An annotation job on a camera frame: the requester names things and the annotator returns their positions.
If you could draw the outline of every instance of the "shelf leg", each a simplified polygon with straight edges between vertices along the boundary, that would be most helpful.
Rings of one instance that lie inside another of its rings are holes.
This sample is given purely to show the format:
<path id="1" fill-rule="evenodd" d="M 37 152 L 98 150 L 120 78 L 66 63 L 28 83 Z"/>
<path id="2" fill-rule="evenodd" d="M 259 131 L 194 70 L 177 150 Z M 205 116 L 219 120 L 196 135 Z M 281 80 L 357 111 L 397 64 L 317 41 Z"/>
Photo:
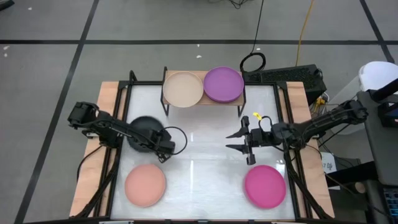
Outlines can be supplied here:
<path id="1" fill-rule="evenodd" d="M 238 106 L 238 117 L 240 118 L 242 116 L 243 113 L 243 109 L 244 109 L 244 105 L 246 105 L 245 103 L 242 105 L 242 109 L 240 106 Z"/>
<path id="2" fill-rule="evenodd" d="M 169 115 L 169 107 L 170 107 L 170 105 L 167 105 L 167 109 L 166 109 L 166 106 L 163 103 L 162 103 L 162 106 L 163 106 L 164 113 L 166 114 L 166 116 L 168 116 Z"/>

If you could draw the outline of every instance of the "cable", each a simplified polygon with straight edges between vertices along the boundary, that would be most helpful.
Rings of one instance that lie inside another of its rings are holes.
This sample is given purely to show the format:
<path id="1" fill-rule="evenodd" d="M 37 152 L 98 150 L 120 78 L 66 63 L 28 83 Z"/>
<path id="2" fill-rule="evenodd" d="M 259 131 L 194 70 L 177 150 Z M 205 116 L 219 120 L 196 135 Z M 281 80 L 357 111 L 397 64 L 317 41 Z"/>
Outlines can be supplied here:
<path id="1" fill-rule="evenodd" d="M 83 210 L 80 213 L 78 213 L 77 215 L 70 217 L 70 218 L 88 217 L 90 215 L 94 206 L 102 198 L 102 194 L 106 190 L 108 184 L 115 178 L 115 176 L 118 172 L 118 169 L 119 169 L 118 167 L 119 167 L 119 155 L 118 155 L 118 152 L 116 152 L 112 168 L 109 170 L 103 183 L 101 185 L 99 185 L 97 191 L 94 193 L 94 195 L 92 196 L 90 201 L 86 204 L 86 206 L 83 208 Z"/>
<path id="2" fill-rule="evenodd" d="M 239 3 L 234 2 L 233 0 L 229 0 L 229 1 L 230 1 L 230 3 L 235 7 L 235 9 L 240 9 L 241 6 L 242 6 L 245 2 L 247 2 L 247 1 L 249 1 L 249 0 L 241 0 Z"/>
<path id="3" fill-rule="evenodd" d="M 242 74 L 247 73 L 247 71 L 245 71 L 245 70 L 243 69 L 243 64 L 244 64 L 244 62 L 245 62 L 248 58 L 250 58 L 250 57 L 252 57 L 252 56 L 255 56 L 255 55 L 258 55 L 258 56 L 260 56 L 260 57 L 262 58 L 262 63 L 261 63 L 261 65 L 260 65 L 259 68 L 255 69 L 255 70 L 253 70 L 253 71 L 251 71 L 251 72 L 258 72 L 258 71 L 263 70 L 263 69 L 266 67 L 266 63 L 267 63 L 266 56 L 265 56 L 263 53 L 260 53 L 260 52 L 253 53 L 254 48 L 255 48 L 255 46 L 256 46 L 257 35 L 258 35 L 258 32 L 259 32 L 260 21 L 261 21 L 261 14 L 262 14 L 262 6 L 263 6 L 263 5 L 264 5 L 264 0 L 261 1 L 260 15 L 259 15 L 258 23 L 257 23 L 256 36 L 254 37 L 253 48 L 252 48 L 250 54 L 249 54 L 248 56 L 244 57 L 243 60 L 241 61 L 241 64 L 239 65 L 239 68 L 241 69 L 241 73 L 242 73 Z"/>
<path id="4" fill-rule="evenodd" d="M 91 153 L 89 153 L 87 156 L 85 156 L 85 157 L 81 160 L 81 162 L 80 162 L 80 164 L 79 164 L 79 166 L 78 166 L 78 168 L 77 168 L 76 182 L 78 182 L 78 180 L 79 180 L 81 165 L 83 165 L 84 161 L 85 161 L 87 158 L 89 158 L 92 154 L 94 154 L 94 153 L 97 152 L 99 149 L 101 149 L 101 147 L 103 147 L 103 146 L 99 146 L 98 148 L 94 149 L 94 151 L 92 151 Z"/>
<path id="5" fill-rule="evenodd" d="M 312 9 L 313 2 L 314 2 L 314 0 L 311 0 L 311 4 L 310 4 L 310 7 L 308 8 L 307 15 L 305 16 L 303 28 L 301 29 L 300 39 L 298 40 L 297 56 L 296 56 L 296 66 L 297 66 L 297 64 L 299 63 L 301 39 L 302 39 L 302 36 L 303 36 L 303 33 L 304 33 L 305 26 L 307 25 L 308 18 L 310 17 L 310 13 L 311 13 L 311 9 Z"/>
<path id="6" fill-rule="evenodd" d="M 329 152 L 334 158 L 336 158 L 337 162 L 338 162 L 340 165 L 342 165 L 343 167 L 349 168 L 348 166 L 342 164 L 342 163 L 340 162 L 340 160 L 345 161 L 345 162 L 349 163 L 349 164 L 351 165 L 351 167 L 354 167 L 354 165 L 353 165 L 350 161 L 348 161 L 348 160 L 346 160 L 346 159 L 344 159 L 344 158 L 338 157 L 338 156 L 336 156 L 334 153 L 332 153 L 332 152 L 329 150 L 329 148 L 328 148 L 325 144 L 322 145 L 322 146 L 323 146 L 323 148 L 324 148 L 327 152 Z"/>
<path id="7" fill-rule="evenodd" d="M 283 149 L 281 149 L 281 148 L 279 148 L 279 147 L 277 147 L 277 146 L 272 146 L 272 147 L 278 149 L 278 150 L 281 151 L 281 152 L 285 152 Z"/>
<path id="8" fill-rule="evenodd" d="M 341 128 L 338 132 L 332 134 L 328 139 L 326 139 L 322 144 L 320 144 L 319 147 L 323 146 L 324 143 L 326 143 L 327 141 L 329 141 L 331 138 L 335 137 L 338 133 L 342 132 L 344 129 L 346 129 L 349 126 L 349 124 L 347 124 L 346 126 L 344 126 L 343 128 Z"/>
<path id="9" fill-rule="evenodd" d="M 313 109 L 313 107 L 315 106 L 315 103 L 313 103 L 310 107 L 310 111 Z"/>
<path id="10" fill-rule="evenodd" d="M 254 43 L 253 43 L 253 48 L 251 49 L 250 53 L 253 53 L 254 47 L 256 46 L 256 40 L 257 40 L 257 35 L 259 33 L 259 27 L 260 27 L 260 21 L 261 21 L 261 14 L 262 14 L 262 5 L 264 4 L 264 0 L 261 1 L 261 7 L 260 7 L 260 15 L 259 15 L 259 20 L 257 22 L 257 29 L 256 29 L 256 36 L 254 36 Z"/>
<path id="11" fill-rule="evenodd" d="M 313 148 L 317 153 L 319 153 L 319 156 L 321 156 L 321 160 L 322 160 L 322 153 L 317 148 L 310 146 L 309 144 L 307 144 L 306 146 Z"/>
<path id="12" fill-rule="evenodd" d="M 180 154 L 180 153 L 181 153 L 182 151 L 184 151 L 184 149 L 187 147 L 188 138 L 187 138 L 187 135 L 185 134 L 185 132 L 182 131 L 181 128 L 178 128 L 178 127 L 175 127 L 175 126 L 169 126 L 169 127 L 166 127 L 166 128 L 164 128 L 164 129 L 162 129 L 162 130 L 166 130 L 166 129 L 169 129 L 169 128 L 174 128 L 174 129 L 177 129 L 177 130 L 181 131 L 182 134 L 184 135 L 184 138 L 185 138 L 185 145 L 184 145 L 184 147 L 183 147 L 181 150 L 179 150 L 178 152 L 172 154 L 173 156 L 175 156 L 175 155 Z"/>
<path id="13" fill-rule="evenodd" d="M 268 118 L 268 119 L 269 119 L 269 126 L 272 127 L 272 120 L 271 120 L 271 118 L 268 117 L 268 116 L 262 116 L 262 117 L 261 117 L 261 120 L 259 120 L 259 127 L 260 127 L 261 131 L 264 131 L 263 128 L 261 127 L 261 121 L 262 121 L 264 118 Z"/>
<path id="14" fill-rule="evenodd" d="M 331 181 L 333 181 L 334 183 L 338 184 L 340 187 L 342 187 L 342 188 L 344 188 L 346 191 L 348 191 L 351 195 L 354 196 L 354 198 L 358 199 L 358 200 L 361 201 L 361 202 L 364 201 L 364 200 L 362 200 L 361 198 L 358 198 L 358 196 L 357 196 L 352 190 L 350 190 L 349 188 L 347 188 L 347 187 L 344 186 L 343 184 L 339 183 L 337 180 L 335 180 L 335 179 L 333 179 L 332 177 L 330 177 L 327 173 L 324 172 L 324 174 L 325 174 L 325 176 L 327 176 Z M 382 210 L 376 208 L 375 206 L 371 205 L 371 204 L 370 204 L 369 202 L 367 202 L 366 200 L 365 200 L 364 202 L 368 205 L 369 208 L 371 208 L 371 209 L 373 209 L 373 210 L 379 212 L 381 215 L 384 215 L 385 217 L 390 218 L 391 220 L 394 221 L 394 217 L 392 217 L 391 215 L 389 215 L 389 214 L 383 212 Z"/>
<path id="15" fill-rule="evenodd" d="M 283 140 L 284 140 L 284 144 L 287 147 L 287 141 L 285 136 L 283 135 L 282 131 L 280 132 Z M 322 158 L 322 154 L 320 153 L 320 151 L 318 149 L 315 149 Z M 299 174 L 296 173 L 292 161 L 287 160 L 287 156 L 290 157 L 289 155 L 289 150 L 286 150 L 284 152 L 284 159 L 286 162 L 286 167 L 287 167 L 287 173 L 288 175 L 293 179 L 293 181 L 296 183 L 296 185 L 299 187 L 299 189 L 301 190 L 301 192 L 303 193 L 303 196 L 308 200 L 310 206 L 312 207 L 313 211 L 318 215 L 318 217 L 320 219 L 333 219 L 331 216 L 329 216 L 324 209 L 318 204 L 318 202 L 315 200 L 315 198 L 312 196 L 312 194 L 310 193 L 310 191 L 307 189 L 307 187 L 305 186 L 305 184 L 300 180 L 299 178 Z"/>
<path id="16" fill-rule="evenodd" d="M 322 95 L 323 95 L 323 94 L 325 94 L 325 96 L 326 96 L 328 99 L 327 99 L 326 103 L 323 105 L 322 114 L 325 113 L 326 105 L 329 103 L 329 100 L 330 100 L 330 97 L 329 97 L 329 95 L 328 95 L 326 92 L 323 92 Z"/>

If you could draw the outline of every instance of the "yellow cable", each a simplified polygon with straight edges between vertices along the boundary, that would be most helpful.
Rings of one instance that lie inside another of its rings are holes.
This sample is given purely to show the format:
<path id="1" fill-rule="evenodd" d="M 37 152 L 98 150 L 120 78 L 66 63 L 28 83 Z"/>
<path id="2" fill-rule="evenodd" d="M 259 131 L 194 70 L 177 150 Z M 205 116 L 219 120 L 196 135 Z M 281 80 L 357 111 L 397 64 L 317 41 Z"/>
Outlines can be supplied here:
<path id="1" fill-rule="evenodd" d="M 310 7 L 308 8 L 307 15 L 305 16 L 303 28 L 301 29 L 300 40 L 298 41 L 298 46 L 297 46 L 296 66 L 297 66 L 297 64 L 299 63 L 301 38 L 302 38 L 302 36 L 303 36 L 305 26 L 307 25 L 308 18 L 310 17 L 310 13 L 311 13 L 311 9 L 312 9 L 313 2 L 314 2 L 314 0 L 311 0 L 311 4 L 310 4 Z"/>

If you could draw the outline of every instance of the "wire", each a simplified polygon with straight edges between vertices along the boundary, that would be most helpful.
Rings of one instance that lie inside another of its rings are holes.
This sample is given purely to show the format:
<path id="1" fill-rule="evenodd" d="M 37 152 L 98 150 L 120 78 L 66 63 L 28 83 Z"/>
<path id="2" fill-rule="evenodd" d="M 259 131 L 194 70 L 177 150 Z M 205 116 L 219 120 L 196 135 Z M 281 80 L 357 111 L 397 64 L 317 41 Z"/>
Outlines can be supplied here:
<path id="1" fill-rule="evenodd" d="M 230 1 L 230 3 L 235 7 L 235 9 L 240 9 L 241 6 L 242 6 L 245 2 L 247 2 L 247 1 L 249 1 L 249 0 L 241 0 L 239 3 L 238 3 L 238 2 L 234 2 L 233 0 L 229 0 L 229 1 Z"/>
<path id="2" fill-rule="evenodd" d="M 339 106 L 340 104 L 338 104 L 338 103 L 328 103 L 328 104 L 325 104 L 324 106 Z"/>
<path id="3" fill-rule="evenodd" d="M 313 109 L 313 107 L 315 106 L 315 103 L 313 103 L 310 107 L 310 111 Z"/>
<path id="4" fill-rule="evenodd" d="M 313 148 L 317 153 L 319 153 L 319 156 L 321 156 L 321 160 L 322 160 L 322 153 L 319 151 L 319 149 L 317 149 L 313 146 L 310 146 L 309 144 L 307 144 L 306 146 Z"/>
<path id="5" fill-rule="evenodd" d="M 353 165 L 350 161 L 348 161 L 348 160 L 346 160 L 346 159 L 344 159 L 344 158 L 338 157 L 338 156 L 336 156 L 334 153 L 332 153 L 332 152 L 329 150 L 329 148 L 326 146 L 326 144 L 324 144 L 324 145 L 322 145 L 322 146 L 323 146 L 323 148 L 324 148 L 327 152 L 329 152 L 334 158 L 336 158 L 337 162 L 338 162 L 340 165 L 342 165 L 343 167 L 349 168 L 348 166 L 342 164 L 340 161 L 345 161 L 345 162 L 349 163 L 349 164 L 351 165 L 351 167 L 354 167 L 354 165 Z"/>
<path id="6" fill-rule="evenodd" d="M 92 154 L 94 154 L 95 152 L 98 152 L 98 150 L 101 149 L 101 147 L 103 147 L 103 146 L 99 146 L 98 148 L 94 149 L 94 151 L 92 151 L 91 153 L 89 153 L 87 156 L 85 156 L 85 157 L 81 160 L 81 162 L 80 162 L 80 164 L 79 164 L 79 166 L 78 166 L 78 168 L 77 168 L 76 182 L 79 180 L 81 165 L 83 165 L 84 161 L 85 161 L 87 158 L 89 158 Z"/>
<path id="7" fill-rule="evenodd" d="M 278 150 L 281 151 L 281 152 L 285 152 L 283 149 L 281 149 L 281 148 L 279 148 L 279 147 L 277 147 L 277 146 L 272 146 L 272 147 L 278 149 Z"/>
<path id="8" fill-rule="evenodd" d="M 369 208 L 371 208 L 371 209 L 373 209 L 373 210 L 379 212 L 381 215 L 384 215 L 385 217 L 390 218 L 390 219 L 392 219 L 392 220 L 394 221 L 394 217 L 392 217 L 391 215 L 389 215 L 389 214 L 383 212 L 382 210 L 376 208 L 375 206 L 371 205 L 371 204 L 370 204 L 369 202 L 367 202 L 366 200 L 362 200 L 361 198 L 358 198 L 358 196 L 357 196 L 352 190 L 350 190 L 349 188 L 347 188 L 347 187 L 344 186 L 343 184 L 339 183 L 339 182 L 338 182 L 337 180 L 335 180 L 334 178 L 330 177 L 327 173 L 324 172 L 324 174 L 325 174 L 325 176 L 327 176 L 331 181 L 333 181 L 334 183 L 338 184 L 340 187 L 342 187 L 342 188 L 344 188 L 346 191 L 348 191 L 351 195 L 354 196 L 354 198 L 358 199 L 358 200 L 361 201 L 361 202 L 365 202 L 365 203 L 368 205 Z"/>
<path id="9" fill-rule="evenodd" d="M 261 131 L 264 131 L 263 128 L 261 127 L 261 121 L 262 121 L 264 118 L 268 118 L 268 119 L 269 119 L 269 126 L 272 127 L 272 120 L 271 120 L 271 118 L 268 117 L 268 116 L 262 116 L 262 117 L 261 117 L 261 120 L 259 120 L 259 127 L 260 127 Z"/>
<path id="10" fill-rule="evenodd" d="M 255 46 L 256 46 L 257 35 L 258 35 L 258 32 L 259 32 L 259 26 L 260 26 L 260 21 L 261 21 L 261 14 L 262 14 L 262 6 L 263 6 L 263 5 L 264 5 L 264 0 L 261 1 L 260 15 L 259 15 L 258 23 L 257 23 L 256 36 L 255 36 L 255 38 L 254 38 L 253 48 L 252 48 L 250 54 L 248 54 L 246 57 L 244 57 L 244 58 L 242 59 L 240 65 L 239 65 L 239 68 L 240 68 L 242 74 L 247 73 L 247 71 L 245 71 L 245 70 L 243 69 L 243 64 L 244 64 L 244 62 L 245 62 L 248 58 L 250 58 L 250 57 L 252 57 L 252 56 L 255 56 L 255 55 L 258 55 L 258 56 L 260 56 L 260 57 L 262 58 L 262 63 L 261 63 L 261 65 L 260 65 L 259 68 L 255 69 L 255 70 L 253 70 L 253 71 L 251 71 L 251 72 L 258 72 L 258 71 L 263 70 L 263 69 L 266 67 L 266 63 L 267 63 L 266 56 L 265 56 L 263 53 L 261 53 L 261 52 L 253 53 L 254 48 L 255 48 Z"/>
<path id="11" fill-rule="evenodd" d="M 259 20 L 257 22 L 257 29 L 256 29 L 256 36 L 254 36 L 254 43 L 253 43 L 253 48 L 251 49 L 250 53 L 253 53 L 254 47 L 256 46 L 256 40 L 257 40 L 257 35 L 259 33 L 259 27 L 260 27 L 260 21 L 261 21 L 261 14 L 262 14 L 262 5 L 264 4 L 264 0 L 261 1 L 261 7 L 260 7 L 260 15 L 259 15 Z"/>
<path id="12" fill-rule="evenodd" d="M 323 146 L 324 143 L 326 143 L 327 141 L 329 141 L 331 138 L 335 137 L 338 133 L 342 132 L 344 129 L 346 129 L 349 126 L 349 124 L 347 124 L 346 126 L 344 126 L 343 128 L 341 128 L 338 132 L 332 134 L 328 139 L 326 139 L 322 144 L 320 144 L 319 147 Z"/>
<path id="13" fill-rule="evenodd" d="M 326 96 L 328 99 L 327 99 L 326 103 L 323 105 L 322 114 L 325 113 L 326 105 L 329 103 L 329 100 L 330 100 L 330 97 L 329 97 L 329 95 L 328 95 L 326 92 L 323 92 L 322 95 L 323 95 L 323 94 L 325 94 L 325 96 Z"/>
<path id="14" fill-rule="evenodd" d="M 282 131 L 280 132 L 283 140 L 284 140 L 284 146 L 288 147 L 287 141 L 285 136 L 283 135 Z M 322 154 L 320 153 L 320 151 L 318 149 L 315 149 L 320 155 L 321 155 L 321 159 L 322 159 Z M 291 160 L 288 161 L 287 160 L 287 156 L 290 157 L 289 155 L 289 150 L 284 151 L 284 159 L 286 162 L 286 166 L 287 166 L 287 173 L 288 175 L 293 179 L 293 181 L 296 183 L 296 185 L 299 187 L 299 189 L 301 190 L 301 192 L 303 193 L 303 196 L 308 200 L 310 206 L 313 208 L 314 212 L 318 215 L 319 218 L 323 218 L 323 219 L 332 219 L 331 216 L 329 216 L 323 209 L 322 207 L 318 204 L 318 202 L 315 200 L 315 198 L 311 195 L 311 193 L 309 192 L 309 190 L 307 189 L 307 187 L 305 186 L 305 184 L 303 184 L 303 182 L 300 180 L 298 173 L 296 173 L 296 171 L 294 170 L 292 161 L 293 159 L 295 159 L 295 157 Z"/>
<path id="15" fill-rule="evenodd" d="M 316 149 L 315 147 L 310 146 L 309 144 L 306 144 L 306 146 L 311 147 L 311 148 L 313 148 L 314 150 L 316 150 L 316 152 L 319 153 L 319 155 L 321 156 L 321 160 L 322 160 L 322 154 L 321 154 L 321 152 L 320 152 L 318 149 Z"/>
<path id="16" fill-rule="evenodd" d="M 303 37 L 303 33 L 304 33 L 304 30 L 305 30 L 305 26 L 307 25 L 308 18 L 310 17 L 310 13 L 311 13 L 311 9 L 312 9 L 313 2 L 314 2 L 314 0 L 311 0 L 311 4 L 310 4 L 310 7 L 308 8 L 307 15 L 305 16 L 303 28 L 301 29 L 300 39 L 298 40 L 297 56 L 296 56 L 296 66 L 297 66 L 297 64 L 299 63 L 301 39 L 302 39 L 302 37 Z"/>
<path id="17" fill-rule="evenodd" d="M 187 135 L 185 134 L 185 132 L 184 131 L 182 131 L 182 129 L 181 128 L 178 128 L 178 127 L 175 127 L 175 126 L 169 126 L 169 127 L 166 127 L 166 128 L 164 128 L 164 129 L 162 129 L 162 130 L 166 130 L 166 129 L 169 129 L 169 128 L 174 128 L 174 129 L 177 129 L 177 130 L 179 130 L 179 131 L 181 131 L 182 132 L 182 134 L 184 135 L 184 138 L 185 138 L 185 145 L 184 145 L 184 147 L 181 149 L 181 150 L 179 150 L 178 152 L 176 152 L 176 153 L 172 153 L 172 155 L 173 156 L 175 156 L 175 155 L 178 155 L 178 154 L 180 154 L 182 151 L 184 151 L 184 149 L 187 147 L 187 144 L 188 144 L 188 138 L 187 138 Z"/>

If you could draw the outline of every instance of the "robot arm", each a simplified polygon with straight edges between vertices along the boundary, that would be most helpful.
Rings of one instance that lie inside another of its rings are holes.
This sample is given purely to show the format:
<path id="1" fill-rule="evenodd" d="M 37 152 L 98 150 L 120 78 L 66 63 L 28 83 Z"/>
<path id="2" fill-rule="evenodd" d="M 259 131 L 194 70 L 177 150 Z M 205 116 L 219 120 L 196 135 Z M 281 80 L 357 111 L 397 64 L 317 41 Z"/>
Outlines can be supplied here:
<path id="1" fill-rule="evenodd" d="M 243 116 L 241 129 L 227 138 L 240 138 L 244 136 L 242 145 L 226 145 L 232 149 L 247 154 L 247 164 L 256 163 L 252 147 L 279 146 L 286 143 L 288 147 L 302 149 L 312 136 L 325 132 L 339 124 L 363 123 L 368 116 L 366 108 L 359 101 L 346 101 L 324 115 L 318 116 L 302 123 L 280 122 L 273 124 L 271 131 L 263 131 L 261 128 L 249 130 L 249 118 Z"/>
<path id="2" fill-rule="evenodd" d="M 124 121 L 112 117 L 109 113 L 99 110 L 93 103 L 77 102 L 68 117 L 69 126 L 83 128 L 82 133 L 88 137 L 95 133 L 99 143 L 106 147 L 118 147 L 122 136 L 132 138 L 141 147 L 152 150 L 161 163 L 174 153 L 175 143 L 165 130 L 134 129 Z"/>

